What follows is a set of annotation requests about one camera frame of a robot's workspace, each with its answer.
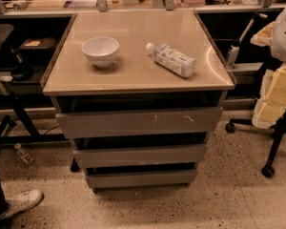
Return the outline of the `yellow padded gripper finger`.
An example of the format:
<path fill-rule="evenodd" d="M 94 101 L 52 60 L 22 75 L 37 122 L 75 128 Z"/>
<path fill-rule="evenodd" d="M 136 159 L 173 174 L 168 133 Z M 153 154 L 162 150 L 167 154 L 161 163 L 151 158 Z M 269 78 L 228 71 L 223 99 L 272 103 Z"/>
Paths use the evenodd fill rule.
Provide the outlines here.
<path fill-rule="evenodd" d="M 286 63 L 263 75 L 260 98 L 255 104 L 252 123 L 260 129 L 269 129 L 286 112 Z"/>

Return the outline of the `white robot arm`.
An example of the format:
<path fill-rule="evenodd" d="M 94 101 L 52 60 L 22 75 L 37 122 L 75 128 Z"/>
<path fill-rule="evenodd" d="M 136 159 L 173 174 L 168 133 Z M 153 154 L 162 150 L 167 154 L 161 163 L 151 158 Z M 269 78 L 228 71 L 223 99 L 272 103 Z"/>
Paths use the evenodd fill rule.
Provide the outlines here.
<path fill-rule="evenodd" d="M 286 8 L 251 38 L 259 47 L 269 46 L 271 56 L 282 62 L 277 70 L 267 70 L 262 78 L 260 98 L 255 104 L 252 123 L 268 129 L 286 112 Z"/>

